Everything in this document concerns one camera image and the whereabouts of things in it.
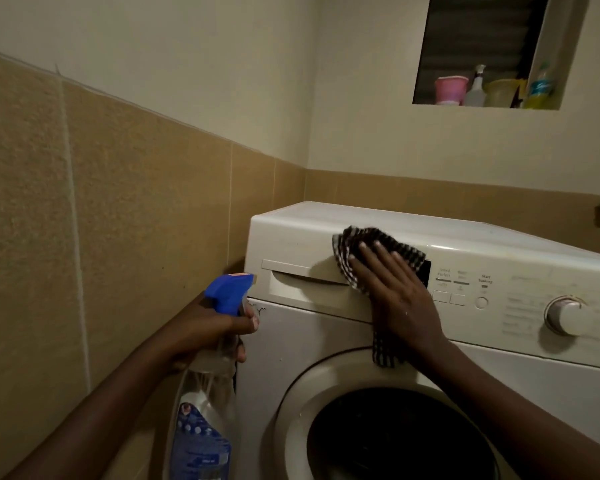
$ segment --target dark round door window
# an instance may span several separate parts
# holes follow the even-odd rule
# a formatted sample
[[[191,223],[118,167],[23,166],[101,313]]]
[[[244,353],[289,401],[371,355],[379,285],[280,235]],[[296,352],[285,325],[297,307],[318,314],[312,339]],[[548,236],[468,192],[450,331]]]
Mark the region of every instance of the dark round door window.
[[[499,478],[474,425],[404,389],[362,389],[328,404],[309,430],[307,455],[316,480]]]

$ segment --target bottle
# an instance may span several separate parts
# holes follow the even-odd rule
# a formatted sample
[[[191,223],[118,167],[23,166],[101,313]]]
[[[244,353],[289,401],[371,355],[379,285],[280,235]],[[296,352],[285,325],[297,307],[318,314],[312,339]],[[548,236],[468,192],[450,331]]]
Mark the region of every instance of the bottle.
[[[208,286],[205,297],[214,301],[216,312],[238,316],[252,284],[252,274],[225,274]],[[238,337],[231,335],[220,340],[216,351],[200,350],[183,375],[170,427],[169,480],[236,476],[232,464],[239,441],[233,389],[237,343]]]
[[[482,81],[484,79],[484,70],[487,68],[485,65],[478,65],[475,68],[475,77],[473,78],[473,87],[464,97],[465,106],[482,107],[484,101],[487,99],[487,93],[482,88]]]
[[[553,81],[549,76],[549,63],[540,66],[540,74],[529,88],[529,96],[525,101],[525,109],[545,109],[547,99],[551,95]]]

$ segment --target barcode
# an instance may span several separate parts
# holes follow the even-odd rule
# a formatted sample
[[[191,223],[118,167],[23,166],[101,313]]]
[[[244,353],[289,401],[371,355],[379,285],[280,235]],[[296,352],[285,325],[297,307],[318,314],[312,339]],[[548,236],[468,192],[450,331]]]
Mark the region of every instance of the barcode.
[[[223,480],[223,470],[224,468],[213,468],[211,470],[205,468],[204,470],[200,470],[198,478],[200,480]]]

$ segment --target washing machine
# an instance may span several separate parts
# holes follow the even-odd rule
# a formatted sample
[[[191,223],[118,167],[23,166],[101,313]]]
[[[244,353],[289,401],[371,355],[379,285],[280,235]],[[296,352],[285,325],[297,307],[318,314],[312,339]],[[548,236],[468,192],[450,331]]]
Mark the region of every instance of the washing machine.
[[[426,253],[419,277],[446,336],[600,443],[600,255],[483,223],[303,202],[251,220],[245,270],[260,316],[237,372],[240,480],[517,479],[409,364],[372,361],[368,298],[331,236],[378,227]]]

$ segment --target pink bucket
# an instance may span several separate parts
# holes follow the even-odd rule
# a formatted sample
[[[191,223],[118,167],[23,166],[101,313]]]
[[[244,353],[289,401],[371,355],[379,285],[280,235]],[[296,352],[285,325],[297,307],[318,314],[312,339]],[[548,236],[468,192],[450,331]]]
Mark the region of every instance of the pink bucket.
[[[459,106],[466,96],[469,79],[461,75],[440,77],[436,81],[436,104]]]

